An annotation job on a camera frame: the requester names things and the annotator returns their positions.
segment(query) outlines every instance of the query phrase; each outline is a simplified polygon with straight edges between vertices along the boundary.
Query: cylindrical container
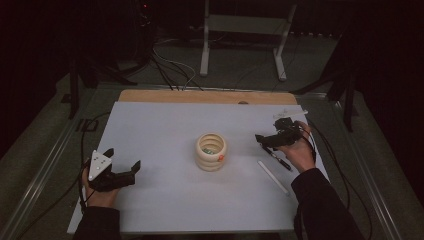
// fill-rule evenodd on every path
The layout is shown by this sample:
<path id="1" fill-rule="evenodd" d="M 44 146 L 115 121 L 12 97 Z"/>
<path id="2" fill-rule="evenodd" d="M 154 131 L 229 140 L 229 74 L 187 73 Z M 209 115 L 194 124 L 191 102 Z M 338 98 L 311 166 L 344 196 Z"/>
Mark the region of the cylindrical container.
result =
<path id="1" fill-rule="evenodd" d="M 224 165 L 227 143 L 219 134 L 203 134 L 197 139 L 195 147 L 196 163 L 199 168 L 213 172 Z"/>

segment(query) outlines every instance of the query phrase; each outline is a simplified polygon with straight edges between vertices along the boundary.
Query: white stick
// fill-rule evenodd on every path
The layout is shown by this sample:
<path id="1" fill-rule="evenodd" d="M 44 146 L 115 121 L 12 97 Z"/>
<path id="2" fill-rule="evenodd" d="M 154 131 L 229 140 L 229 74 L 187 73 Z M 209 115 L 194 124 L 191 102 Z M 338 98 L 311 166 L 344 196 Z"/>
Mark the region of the white stick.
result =
<path id="1" fill-rule="evenodd" d="M 289 196 L 290 192 L 287 191 L 287 188 L 285 188 L 283 186 L 283 184 L 280 183 L 280 181 L 278 181 L 278 179 L 274 176 L 274 174 L 271 173 L 271 171 L 269 171 L 269 169 L 265 166 L 265 164 L 263 164 L 263 162 L 258 161 L 259 165 L 265 170 L 265 172 L 272 178 L 272 180 L 274 180 L 274 182 L 281 188 L 281 190 L 283 190 L 283 192 Z"/>

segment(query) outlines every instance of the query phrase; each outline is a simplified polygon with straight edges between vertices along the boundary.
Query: black sleeve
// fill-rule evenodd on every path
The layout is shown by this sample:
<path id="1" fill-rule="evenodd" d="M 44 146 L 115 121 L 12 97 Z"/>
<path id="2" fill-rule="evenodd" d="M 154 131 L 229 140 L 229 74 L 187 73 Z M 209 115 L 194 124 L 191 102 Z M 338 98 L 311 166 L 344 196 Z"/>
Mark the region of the black sleeve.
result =
<path id="1" fill-rule="evenodd" d="M 292 188 L 308 239 L 364 239 L 352 215 L 319 169 L 301 173 Z"/>
<path id="2" fill-rule="evenodd" d="M 73 239 L 121 240 L 119 211 L 104 207 L 86 208 Z"/>

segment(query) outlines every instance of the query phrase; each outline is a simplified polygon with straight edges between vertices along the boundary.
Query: gray floor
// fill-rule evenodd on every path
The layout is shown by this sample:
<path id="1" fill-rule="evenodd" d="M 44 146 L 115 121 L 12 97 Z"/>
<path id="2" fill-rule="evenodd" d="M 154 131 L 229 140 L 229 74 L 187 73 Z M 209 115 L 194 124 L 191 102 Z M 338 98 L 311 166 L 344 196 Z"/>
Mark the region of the gray floor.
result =
<path id="1" fill-rule="evenodd" d="M 323 67 L 337 42 L 327 38 L 290 36 L 283 51 L 288 80 L 277 81 L 272 61 L 271 44 L 250 47 L 243 41 L 211 43 L 208 77 L 198 76 L 202 42 L 193 40 L 163 41 L 155 46 L 163 58 L 190 66 L 196 72 L 193 78 L 203 89 L 289 91 L 303 87 L 318 79 Z M 189 68 L 181 65 L 189 76 Z M 180 74 L 167 70 L 178 82 L 180 88 L 187 81 Z M 129 78 L 139 83 L 137 88 L 168 88 L 164 85 L 154 65 Z M 370 232 L 367 213 L 360 200 L 365 203 L 372 222 L 372 239 L 422 239 L 424 236 L 424 211 L 415 198 L 397 161 L 391 152 L 378 125 L 366 107 L 360 93 L 355 95 L 356 114 L 353 117 L 353 133 L 348 133 L 340 120 L 340 109 L 336 103 L 328 102 L 323 94 L 329 85 L 315 89 L 312 94 L 298 96 L 298 102 L 308 109 L 308 117 L 325 134 L 334 148 L 343 172 L 355 186 L 360 198 L 352 190 L 350 211 L 364 235 Z M 90 119 L 110 111 L 120 91 L 126 87 L 104 81 L 95 90 L 83 91 L 81 111 L 77 120 L 67 119 L 69 105 L 60 103 L 63 94 L 68 93 L 67 77 L 57 85 L 57 95 L 45 106 L 33 123 L 16 141 L 0 162 L 0 227 L 3 234 L 17 227 L 19 233 L 53 203 L 76 178 L 80 161 L 81 131 L 75 131 L 79 119 Z M 107 122 L 107 116 L 99 119 L 99 129 L 88 132 L 84 139 L 84 156 L 95 149 Z M 339 173 L 323 141 L 316 137 L 330 180 L 344 202 L 347 201 Z M 44 162 L 53 162 L 51 174 L 44 176 L 45 182 L 32 182 Z M 34 204 L 23 201 L 25 193 L 37 199 Z M 70 217 L 77 201 L 76 187 L 60 201 L 47 215 L 23 236 L 22 239 L 70 239 L 66 234 Z M 224 235 L 149 235 L 143 239 L 295 239 L 292 232 L 261 234 Z"/>

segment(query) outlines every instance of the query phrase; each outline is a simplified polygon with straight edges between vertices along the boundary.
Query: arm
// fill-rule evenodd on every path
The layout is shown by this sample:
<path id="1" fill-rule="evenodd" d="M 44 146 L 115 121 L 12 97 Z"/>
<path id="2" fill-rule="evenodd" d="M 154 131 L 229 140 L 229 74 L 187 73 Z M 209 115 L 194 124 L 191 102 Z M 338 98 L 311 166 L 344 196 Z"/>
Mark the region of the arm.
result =
<path id="1" fill-rule="evenodd" d="M 114 202 L 119 189 L 110 192 L 93 192 L 87 180 L 88 170 L 84 169 L 82 180 L 87 200 L 87 208 L 74 234 L 74 240 L 120 240 L 119 211 Z"/>
<path id="2" fill-rule="evenodd" d="M 311 128 L 299 122 L 308 139 Z M 292 188 L 299 202 L 308 239 L 364 239 L 352 215 L 345 208 L 334 188 L 315 167 L 312 150 L 304 139 L 291 146 L 278 148 L 296 167 L 300 175 Z"/>

